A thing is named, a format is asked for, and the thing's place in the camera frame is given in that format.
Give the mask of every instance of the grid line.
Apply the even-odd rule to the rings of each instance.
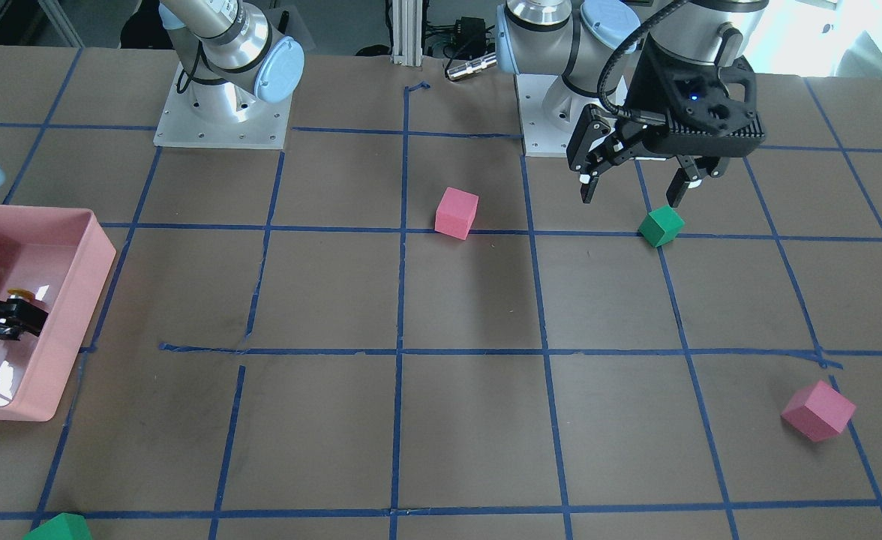
[[[795,499],[795,500],[734,500],[732,509],[738,512],[771,509],[876,509],[877,499]],[[572,505],[567,508],[572,514],[648,514],[663,512],[720,512],[725,510],[723,502],[675,502],[655,503],[655,505]],[[561,505],[543,506],[438,506],[413,509],[392,508],[276,508],[251,510],[222,510],[221,520],[266,519],[266,518],[378,518],[389,517],[392,513],[399,517],[410,516],[491,516],[526,514],[562,514]],[[60,511],[46,511],[42,519],[50,519]],[[74,512],[88,520],[179,520],[212,519],[212,510],[94,510]],[[34,512],[0,512],[0,521],[24,521],[31,519]]]
[[[548,345],[548,321],[545,316],[545,301],[541,288],[541,266],[538,264],[538,242],[534,235],[534,211],[531,205],[531,190],[527,181],[527,161],[520,156],[520,180],[524,188],[524,209],[527,214],[527,237],[531,249],[531,268],[534,280],[534,297],[538,305],[538,328],[541,332],[541,354],[544,356],[544,387],[547,389],[547,412],[551,420],[551,443],[554,445],[554,465],[557,468],[558,489],[561,494],[562,518],[564,520],[565,540],[574,540],[575,531],[568,510],[568,478],[564,469],[564,451],[561,447],[561,427],[558,423],[557,401],[554,399],[554,373],[551,370],[551,347]]]
[[[400,235],[397,243],[397,336],[395,346],[397,351],[394,355],[394,403],[393,419],[391,426],[391,515],[388,525],[388,539],[396,540],[398,537],[398,516],[393,509],[399,506],[401,492],[401,426],[402,426],[402,397],[404,396],[404,276],[406,266],[404,257],[407,255],[407,175],[408,175],[408,150],[410,147],[410,121],[411,121],[411,92],[419,89],[430,89],[431,85],[421,81],[414,86],[404,86],[403,90],[403,136],[402,151],[400,152]]]
[[[71,405],[70,408],[68,408],[67,418],[64,420],[64,426],[61,427],[58,445],[57,448],[55,448],[54,457],[51,458],[51,465],[50,468],[48,468],[46,481],[44,481],[44,488],[42,489],[42,492],[40,492],[40,499],[39,502],[37,502],[37,510],[34,513],[31,522],[31,530],[36,529],[37,526],[41,525],[44,509],[47,508],[47,500],[50,498],[51,490],[54,488],[54,479],[58,474],[58,468],[61,466],[61,458],[63,457],[65,447],[68,444],[68,434],[70,434],[71,426],[74,424],[74,411],[77,409],[78,397],[81,395],[82,383],[84,383],[85,366],[88,364],[90,352],[95,351],[98,348],[98,339],[101,338],[101,331],[104,329],[104,322],[107,318],[108,310],[111,308],[112,301],[114,300],[116,287],[118,287],[118,281],[122,274],[122,270],[125,267],[128,251],[137,230],[134,224],[138,223],[140,213],[142,213],[142,210],[144,209],[144,202],[147,200],[147,194],[149,194],[151,184],[154,181],[154,175],[158,168],[158,161],[161,159],[161,153],[162,149],[160,147],[155,150],[154,160],[151,161],[151,168],[148,171],[147,179],[144,181],[144,188],[138,199],[138,206],[135,208],[135,214],[132,217],[132,226],[128,229],[128,235],[125,237],[124,246],[118,256],[118,262],[115,264],[115,272],[112,275],[111,283],[108,286],[108,292],[105,294],[104,304],[101,305],[101,312],[98,314],[97,322],[94,325],[94,332],[91,334],[91,346],[85,347],[88,352],[82,353],[81,359],[78,362],[78,387],[77,390],[74,391],[74,396],[71,399]]]
[[[262,260],[258,270],[258,281],[255,283],[255,290],[251,295],[251,308],[248,311],[248,324],[244,331],[244,339],[251,336],[251,332],[255,329],[255,317],[258,315],[258,301],[260,300],[260,286],[264,280],[264,266],[267,264],[267,252],[271,245],[271,222],[274,220],[275,209],[278,204],[278,194],[281,191],[281,177],[284,171],[284,152],[281,151],[277,156],[277,168],[274,175],[274,187],[271,189],[271,202],[267,208],[267,219],[264,221],[264,239],[262,243]]]
[[[221,458],[221,473],[217,480],[217,493],[214,495],[214,512],[211,513],[208,540],[218,540],[218,520],[221,519],[224,490],[228,485],[228,469],[231,467],[231,452],[235,448],[235,433],[238,430],[238,413],[242,408],[243,393],[245,393],[245,366],[240,365],[238,366],[238,382],[235,383],[235,400],[231,406],[231,420],[228,421],[228,437],[224,441],[224,455]]]
[[[877,220],[877,225],[880,226],[880,231],[882,232],[882,218],[881,213],[878,212],[877,206],[874,205],[874,201],[871,199],[871,195],[867,192],[867,187],[864,187],[864,182],[860,175],[858,174],[858,169],[855,168],[855,164],[851,161],[851,156],[849,156],[847,149],[845,148],[845,144],[842,144],[842,138],[838,136],[838,132],[835,130],[834,124],[831,123],[831,119],[828,118],[828,113],[825,112],[824,106],[821,105],[821,100],[818,99],[818,95],[815,93],[815,89],[812,88],[811,82],[805,79],[805,86],[808,86],[808,93],[810,93],[811,98],[814,98],[814,105],[817,107],[819,113],[821,113],[822,119],[824,119],[824,123],[827,124],[829,132],[831,132],[831,137],[835,137],[835,143],[838,143],[838,149],[841,151],[841,156],[844,157],[845,163],[848,164],[848,168],[851,170],[851,174],[855,179],[855,182],[858,182],[858,188],[862,195],[864,196],[864,201],[867,202],[867,206],[871,209],[871,213],[873,213],[874,218]]]
[[[160,343],[157,348],[168,353],[225,353],[237,356],[395,356],[397,353],[407,356],[540,356],[546,349],[231,349],[227,346],[191,346]],[[843,370],[842,363],[821,358],[815,351],[801,349],[751,349],[737,346],[736,348],[715,349],[547,349],[551,356],[793,356],[808,360],[822,367]],[[837,356],[882,356],[882,351],[826,351]]]
[[[838,387],[838,380],[835,379],[835,376],[828,376],[828,379],[831,380],[832,389],[835,389],[835,392],[840,392],[840,388]],[[871,483],[871,491],[874,492],[874,497],[877,500],[877,507],[879,507],[880,515],[882,515],[881,488],[878,485],[878,479],[875,478],[873,469],[871,469],[871,464],[869,462],[869,459],[867,459],[867,452],[864,451],[862,442],[860,442],[860,437],[858,437],[858,430],[856,430],[855,423],[852,420],[848,420],[848,431],[850,431],[851,433],[851,440],[853,441],[853,443],[855,443],[855,449],[858,450],[858,457],[860,458],[860,461],[862,461],[864,474],[867,475],[867,479]]]
[[[791,281],[791,288],[794,289],[794,296],[797,297],[798,304],[801,307],[801,314],[804,315],[804,322],[808,327],[808,334],[811,335],[814,351],[816,355],[818,355],[818,358],[821,358],[824,349],[821,346],[821,342],[818,341],[818,333],[815,331],[815,323],[811,321],[811,314],[808,312],[808,304],[804,300],[804,294],[801,292],[801,286],[798,284],[797,276],[794,274],[794,268],[791,268],[791,261],[788,260],[788,252],[785,250],[784,243],[781,242],[781,239],[778,236],[777,226],[774,225],[774,218],[771,217],[771,211],[767,208],[767,202],[764,201],[764,195],[761,192],[761,186],[758,184],[758,179],[754,175],[754,169],[751,167],[751,163],[747,160],[747,157],[744,157],[743,161],[744,168],[747,170],[747,177],[751,180],[751,185],[753,185],[754,192],[757,194],[757,201],[760,202],[760,209],[764,212],[764,219],[766,219],[767,226],[771,229],[771,235],[774,236],[774,242],[778,246],[781,262],[784,263],[784,270],[787,272],[787,277]]]
[[[644,208],[651,212],[651,199],[647,194],[647,185],[644,182],[644,171],[641,164],[634,161],[635,171],[637,172],[637,181],[640,182],[640,193],[644,198]],[[725,471],[722,469],[722,459],[718,454],[718,446],[715,444],[715,434],[711,428],[711,419],[708,416],[708,406],[704,402],[704,393],[701,390],[701,382],[698,380],[698,369],[695,368],[695,359],[691,354],[691,348],[688,346],[688,338],[684,331],[684,322],[681,319],[681,310],[678,305],[677,297],[674,294],[674,283],[671,281],[671,270],[668,269],[668,260],[665,257],[664,247],[656,248],[658,250],[658,259],[661,260],[661,273],[664,274],[664,285],[667,287],[667,296],[671,301],[671,310],[674,313],[674,322],[678,329],[678,339],[681,341],[681,348],[684,352],[685,363],[688,365],[688,375],[691,377],[691,387],[694,389],[694,397],[697,400],[698,412],[701,416],[701,424],[704,427],[704,435],[707,439],[708,450],[711,452],[711,461],[715,467],[715,475],[718,476],[718,491],[721,493],[721,501],[723,502],[724,513],[728,518],[728,527],[731,530],[732,540],[739,540],[738,523],[735,520],[735,512],[731,505],[731,496],[728,494],[728,486],[725,482]]]
[[[106,229],[127,229],[130,223],[106,221],[101,222]],[[186,229],[186,230],[264,230],[260,225],[223,224],[223,223],[138,223],[139,229]],[[302,233],[407,233],[407,235],[437,235],[434,229],[407,229],[395,226],[323,226],[323,225],[271,225],[267,229],[272,232],[286,230]],[[522,229],[472,229],[472,235],[492,236],[528,236],[529,230]],[[641,237],[637,230],[534,230],[534,236],[610,236],[610,237]],[[847,243],[882,243],[882,236],[812,236],[812,235],[743,235],[743,233],[714,232],[679,232],[678,239],[709,239],[709,240],[790,240],[790,242],[847,242]]]
[[[51,123],[51,119],[54,116],[55,110],[58,109],[58,104],[61,103],[62,96],[65,95],[65,90],[68,89],[68,83],[71,81],[71,76],[74,75],[74,69],[77,68],[78,61],[81,59],[81,52],[84,49],[78,49],[77,52],[74,53],[74,59],[71,61],[70,67],[67,69],[67,74],[64,75],[64,81],[61,81],[61,88],[58,88],[58,93],[54,96],[54,103],[51,103],[50,109],[48,109],[47,116],[44,117],[44,121],[39,126],[39,130],[37,131],[37,136],[34,138],[34,144],[31,145],[31,150],[28,151],[27,157],[24,157],[24,163],[22,164],[22,168],[18,171],[18,175],[16,175],[15,180],[13,180],[11,184],[11,188],[8,191],[8,194],[5,195],[4,202],[1,204],[9,205],[11,204],[11,199],[14,198],[15,192],[18,191],[18,187],[20,182],[24,179],[24,173],[27,172],[27,168],[31,165],[31,160],[34,158],[38,147],[41,144],[41,140],[44,137],[44,132],[46,132],[48,125]]]

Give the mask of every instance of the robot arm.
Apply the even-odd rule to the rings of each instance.
[[[564,152],[581,174],[582,201],[591,202],[611,167],[677,158],[667,199],[678,206],[688,188],[725,174],[730,158],[764,141],[754,72],[742,54],[767,4],[671,0],[641,23],[619,0],[584,0],[576,9],[570,0],[508,0],[498,13],[496,61],[479,58],[448,76],[493,64],[558,75],[541,108],[571,134]],[[626,56],[644,37],[627,92],[619,93]]]
[[[301,45],[242,0],[163,0],[164,28],[190,81],[234,83],[267,103],[294,92],[305,65]]]
[[[597,106],[585,106],[568,144],[568,166],[586,181],[581,198],[591,202],[599,176],[635,158],[677,158],[681,167],[667,189],[677,208],[689,188],[725,174],[764,142],[757,86],[743,58],[747,38],[768,0],[673,0],[633,31],[608,59],[598,88],[628,48],[648,38],[623,106],[599,92],[616,116],[613,133],[592,150],[596,130],[610,132]],[[732,92],[739,86],[742,95]]]

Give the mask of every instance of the foam block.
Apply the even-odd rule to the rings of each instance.
[[[75,514],[58,514],[24,536],[24,540],[92,540],[84,518]]]
[[[674,240],[674,236],[678,236],[682,227],[684,227],[684,220],[681,219],[678,212],[665,205],[648,213],[637,231],[644,236],[651,247],[656,248]]]
[[[434,229],[442,235],[467,239],[478,212],[478,195],[449,187],[434,213]]]
[[[830,384],[818,380],[798,390],[781,411],[781,417],[805,437],[820,442],[841,434],[856,408]]]

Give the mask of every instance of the silver cylinder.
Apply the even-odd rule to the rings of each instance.
[[[568,81],[585,92],[594,93],[598,90],[598,78],[611,57],[613,49],[596,40],[591,31],[578,22],[580,40],[578,41],[577,59],[568,75]],[[530,31],[511,24],[509,20],[509,40],[517,62],[517,70],[521,73],[561,75],[568,65],[574,40],[575,18],[556,31]],[[618,86],[622,76],[626,58],[623,58],[613,69],[608,78],[605,92],[611,92]]]
[[[239,0],[162,0],[199,38],[227,32],[238,17]]]
[[[711,65],[722,47],[722,34],[719,31],[722,25],[730,23],[744,35],[742,47],[735,55],[735,58],[740,57],[744,54],[744,48],[758,27],[763,13],[764,10],[728,13],[688,3],[655,26],[651,30],[651,38],[678,58],[695,64]]]
[[[507,10],[520,20],[550,26],[568,20],[571,0],[508,0]]]
[[[245,21],[241,31],[234,40],[227,43],[218,43],[211,38],[202,38],[204,52],[208,60],[221,69],[239,69],[252,64],[258,59],[264,47],[275,44],[283,35],[279,31],[272,31],[270,23],[258,7],[252,4],[244,6]]]

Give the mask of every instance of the floor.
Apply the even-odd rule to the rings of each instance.
[[[175,65],[0,47],[0,203],[118,248],[55,419],[0,421],[0,539],[882,538],[882,82],[761,76],[766,146],[652,249],[674,165],[582,205],[509,76],[315,55],[283,154],[162,150]],[[859,406],[819,444],[816,380]]]

